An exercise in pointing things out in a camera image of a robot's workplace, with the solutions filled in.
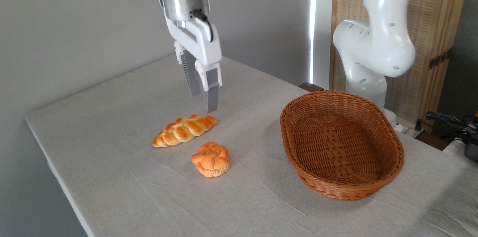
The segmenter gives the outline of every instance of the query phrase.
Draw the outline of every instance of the braided bread roll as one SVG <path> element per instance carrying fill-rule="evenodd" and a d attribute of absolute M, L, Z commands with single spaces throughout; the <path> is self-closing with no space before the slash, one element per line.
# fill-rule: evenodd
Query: braided bread roll
<path fill-rule="evenodd" d="M 203 135 L 210 130 L 217 121 L 212 116 L 203 117 L 196 114 L 189 118 L 178 118 L 174 123 L 167 125 L 164 131 L 154 138 L 152 145 L 154 147 L 168 147 L 189 142 L 196 136 Z"/>
<path fill-rule="evenodd" d="M 191 157 L 198 171 L 205 177 L 218 177 L 231 166 L 229 151 L 223 145 L 209 142 L 201 146 L 197 154 Z"/>

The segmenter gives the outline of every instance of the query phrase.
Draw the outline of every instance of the basket rim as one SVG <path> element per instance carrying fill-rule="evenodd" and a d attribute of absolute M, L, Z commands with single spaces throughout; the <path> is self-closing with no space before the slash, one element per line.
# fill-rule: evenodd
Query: basket rim
<path fill-rule="evenodd" d="M 296 104 L 298 101 L 307 99 L 309 97 L 330 96 L 330 95 L 333 95 L 333 94 L 338 94 L 340 96 L 348 96 L 348 97 L 353 97 L 354 99 L 358 99 L 358 100 L 364 102 L 365 104 L 368 104 L 372 108 L 374 108 L 375 111 L 377 112 L 377 114 L 381 116 L 381 119 L 380 119 L 381 123 L 386 126 L 386 128 L 388 130 L 388 133 L 392 136 L 390 138 L 390 140 L 393 141 L 394 145 L 396 145 L 396 147 L 399 150 L 398 164 L 384 177 L 382 177 L 382 178 L 380 178 L 376 181 L 365 183 L 365 184 L 349 184 L 349 183 L 333 181 L 333 180 L 330 180 L 330 179 L 324 179 L 324 178 L 321 178 L 321 177 L 318 177 L 318 176 L 314 175 L 312 172 L 305 169 L 298 161 L 296 161 L 295 157 L 291 154 L 291 150 L 290 150 L 289 145 L 286 145 L 286 141 L 287 141 L 287 143 L 289 143 L 290 140 L 288 138 L 287 133 L 284 133 L 285 132 L 285 128 L 284 128 L 285 127 L 285 120 L 284 120 L 284 118 L 285 118 L 285 115 L 288 113 L 288 111 L 290 111 L 290 106 L 292 104 Z M 399 140 L 395 130 L 393 129 L 391 124 L 388 122 L 384 113 L 371 101 L 369 101 L 369 100 L 367 100 L 363 97 L 360 97 L 358 95 L 355 95 L 355 94 L 351 94 L 351 93 L 348 93 L 348 92 L 336 92 L 336 91 L 326 90 L 326 91 L 322 91 L 322 92 L 311 92 L 311 93 L 307 93 L 307 94 L 304 94 L 302 96 L 299 96 L 296 99 L 293 99 L 292 101 L 290 101 L 285 106 L 285 108 L 283 109 L 283 111 L 280 115 L 280 126 L 281 126 L 281 130 L 283 132 L 282 133 L 282 138 L 283 138 L 283 141 L 284 141 L 285 153 L 286 153 L 287 158 L 289 159 L 290 163 L 298 171 L 299 176 L 302 177 L 302 174 L 304 174 L 307 178 L 312 179 L 315 182 L 318 182 L 322 186 L 325 186 L 325 187 L 330 186 L 331 188 L 334 188 L 334 189 L 344 189 L 344 191 L 359 191 L 359 190 L 367 189 L 368 187 L 369 187 L 369 189 L 377 188 L 379 186 L 382 187 L 382 186 L 385 186 L 385 185 L 389 184 L 390 182 L 392 182 L 398 176 L 398 174 L 401 172 L 401 169 L 403 168 L 403 165 L 404 165 L 403 145 L 402 145 L 401 141 Z"/>

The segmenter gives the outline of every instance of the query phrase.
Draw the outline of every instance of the white tablecloth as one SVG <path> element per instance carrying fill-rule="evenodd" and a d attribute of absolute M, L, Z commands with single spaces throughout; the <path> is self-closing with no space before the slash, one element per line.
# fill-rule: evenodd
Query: white tablecloth
<path fill-rule="evenodd" d="M 175 57 L 30 113 L 27 121 L 89 236 L 478 236 L 478 169 L 400 135 L 405 166 L 360 201 L 313 192 L 285 156 L 279 116 L 304 90 L 224 58 L 220 121 L 175 147 L 153 138 L 205 115 Z M 232 165 L 203 177 L 201 145 Z"/>

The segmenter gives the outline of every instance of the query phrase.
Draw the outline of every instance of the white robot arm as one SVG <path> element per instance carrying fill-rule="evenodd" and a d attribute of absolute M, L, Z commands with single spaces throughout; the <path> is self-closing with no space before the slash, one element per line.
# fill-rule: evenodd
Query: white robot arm
<path fill-rule="evenodd" d="M 209 0 L 160 0 L 178 63 L 184 67 L 191 95 L 205 95 L 206 109 L 217 109 L 222 86 L 219 36 L 209 22 Z"/>
<path fill-rule="evenodd" d="M 409 0 L 363 0 L 369 22 L 345 20 L 333 33 L 333 44 L 342 59 L 347 92 L 374 102 L 392 124 L 396 116 L 385 109 L 387 82 L 399 77 L 415 60 L 407 29 Z"/>

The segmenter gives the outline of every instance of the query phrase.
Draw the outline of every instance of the oval basket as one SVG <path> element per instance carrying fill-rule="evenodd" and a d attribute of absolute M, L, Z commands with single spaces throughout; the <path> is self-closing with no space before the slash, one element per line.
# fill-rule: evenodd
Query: oval basket
<path fill-rule="evenodd" d="M 382 111 L 345 92 L 313 92 L 280 115 L 285 153 L 312 190 L 343 201 L 366 198 L 403 167 L 403 147 Z"/>

